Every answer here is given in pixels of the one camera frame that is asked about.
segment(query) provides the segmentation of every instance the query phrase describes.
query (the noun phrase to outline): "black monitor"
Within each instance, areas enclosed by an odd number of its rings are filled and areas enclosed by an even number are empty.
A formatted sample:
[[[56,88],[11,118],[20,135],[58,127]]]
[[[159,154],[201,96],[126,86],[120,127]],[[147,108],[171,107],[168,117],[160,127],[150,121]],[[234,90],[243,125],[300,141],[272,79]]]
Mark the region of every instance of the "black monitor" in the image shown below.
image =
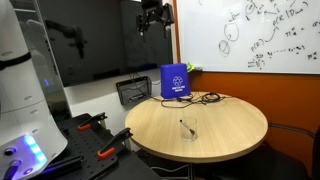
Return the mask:
[[[165,36],[163,26],[153,24],[145,39],[137,31],[141,2],[37,0],[37,4],[64,87],[173,63],[170,30]]]

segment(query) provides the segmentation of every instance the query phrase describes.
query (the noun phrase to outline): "white robot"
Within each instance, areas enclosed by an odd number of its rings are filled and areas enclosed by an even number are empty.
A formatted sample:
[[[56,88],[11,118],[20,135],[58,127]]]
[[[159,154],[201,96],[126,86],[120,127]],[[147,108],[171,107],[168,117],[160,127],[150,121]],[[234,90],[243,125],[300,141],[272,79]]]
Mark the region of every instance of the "white robot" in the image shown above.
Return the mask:
[[[67,146],[9,0],[0,0],[0,179],[29,179]]]

